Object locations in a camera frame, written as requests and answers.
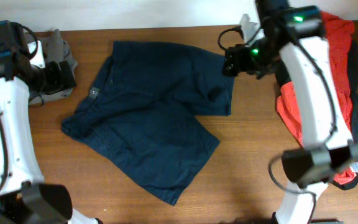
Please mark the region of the navy blue shorts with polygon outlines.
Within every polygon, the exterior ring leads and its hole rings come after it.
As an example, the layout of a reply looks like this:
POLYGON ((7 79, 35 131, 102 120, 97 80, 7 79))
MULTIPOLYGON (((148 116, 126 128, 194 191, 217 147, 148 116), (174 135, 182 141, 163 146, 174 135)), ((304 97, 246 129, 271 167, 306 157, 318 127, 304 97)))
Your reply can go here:
POLYGON ((115 41, 62 131, 174 205, 219 146, 198 117, 231 114, 234 80, 223 63, 190 45, 115 41))

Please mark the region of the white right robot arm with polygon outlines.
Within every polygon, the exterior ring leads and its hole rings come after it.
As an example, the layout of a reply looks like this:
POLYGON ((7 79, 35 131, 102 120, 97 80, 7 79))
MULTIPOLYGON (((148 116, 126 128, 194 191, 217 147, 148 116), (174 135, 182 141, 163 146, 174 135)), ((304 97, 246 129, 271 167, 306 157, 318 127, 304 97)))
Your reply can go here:
POLYGON ((345 170, 358 172, 358 143, 341 113, 329 63, 329 43, 316 6, 291 7, 287 1, 259 0, 260 22, 247 16, 234 30, 243 43, 225 49, 223 74, 264 76, 282 62, 293 83, 301 118, 302 146, 272 159, 288 179, 272 223, 311 223, 316 202, 345 170))

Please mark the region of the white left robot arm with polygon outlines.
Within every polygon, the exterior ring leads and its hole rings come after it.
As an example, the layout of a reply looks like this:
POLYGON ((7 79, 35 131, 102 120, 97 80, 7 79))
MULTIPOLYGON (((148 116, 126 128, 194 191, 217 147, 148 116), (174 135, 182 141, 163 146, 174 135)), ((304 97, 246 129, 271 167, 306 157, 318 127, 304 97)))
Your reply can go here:
POLYGON ((32 31, 0 21, 0 223, 97 223, 73 208, 67 188, 48 184, 38 165, 29 100, 73 88, 70 64, 45 58, 32 31))

